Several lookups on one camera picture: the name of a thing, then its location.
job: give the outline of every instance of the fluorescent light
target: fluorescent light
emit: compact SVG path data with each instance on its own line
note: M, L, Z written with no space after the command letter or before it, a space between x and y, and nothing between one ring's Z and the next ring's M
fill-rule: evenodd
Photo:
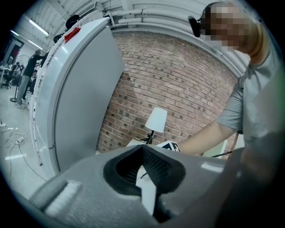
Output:
M11 157L8 156L8 157L5 157L5 160L12 160L12 159L19 159L19 158L22 158L23 157L22 155L12 155Z
M39 49L42 50L42 48L41 48L39 45L35 44L34 42L32 42L32 41L30 41L30 40L29 40L29 42L30 42L31 44L35 45L36 47L38 47Z
M18 36L19 34L14 32L13 30L10 30L12 33L14 33L16 36Z
M45 31L41 26L39 26L36 22L32 21L31 19L28 20L33 26L35 26L38 30L40 30L46 36L49 35L47 31Z

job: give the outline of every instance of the lamp shade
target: lamp shade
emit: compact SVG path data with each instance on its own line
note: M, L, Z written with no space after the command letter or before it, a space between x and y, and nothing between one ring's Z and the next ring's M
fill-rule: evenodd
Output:
M161 108L154 108L145 126L151 130L163 133L166 116L166 110Z

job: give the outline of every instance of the ceiling light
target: ceiling light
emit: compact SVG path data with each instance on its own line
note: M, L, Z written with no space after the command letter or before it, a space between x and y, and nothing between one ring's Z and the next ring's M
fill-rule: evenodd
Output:
M10 30L12 33L14 33L16 36L18 36L19 34L14 32L13 30Z
M45 31L41 26L39 26L36 22L32 21L31 19L28 20L33 26L35 26L38 30L40 30L46 36L49 35L47 31Z
M30 42L31 44L35 45L36 47L38 47L39 49L42 50L42 48L41 48L39 45L35 44L34 42L32 42L32 41L30 41L30 40L29 40L29 42Z

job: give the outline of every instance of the chair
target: chair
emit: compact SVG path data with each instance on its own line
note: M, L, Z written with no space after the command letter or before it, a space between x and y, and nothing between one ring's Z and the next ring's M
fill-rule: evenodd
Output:
M4 86L7 89L9 89L9 87L11 87L10 81L12 80L12 76L10 74L8 74L8 75L6 75L5 79L6 79L6 82L1 84L1 88Z

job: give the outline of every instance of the black cord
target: black cord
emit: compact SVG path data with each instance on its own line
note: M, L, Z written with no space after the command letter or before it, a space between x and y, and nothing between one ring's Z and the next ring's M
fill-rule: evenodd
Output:
M21 150L21 148L20 148L20 146L19 146L19 150L20 150L20 152L21 152L21 154L22 154L22 156L23 156L23 159L25 160L25 162L27 163L27 161L26 161L26 159L25 159L25 157L24 157L24 155L23 155L23 153L22 153L22 150ZM30 165L27 163L27 165L29 166L29 168L37 175L37 176L39 176L40 178L42 178L40 175L38 175L33 169L32 169L32 167L30 167Z
M9 152L9 159L10 159L10 174L9 174L9 187L11 185L11 175L12 175L12 162L11 162L11 151L13 150L15 144L12 146Z
M147 173L145 173L144 175L141 176L141 179L146 175Z
M220 156L227 155L227 154L230 154L230 153L232 153L232 151L228 151L228 152L225 152L225 153L220 154L220 155L215 155L215 156L212 156L211 158L220 157Z

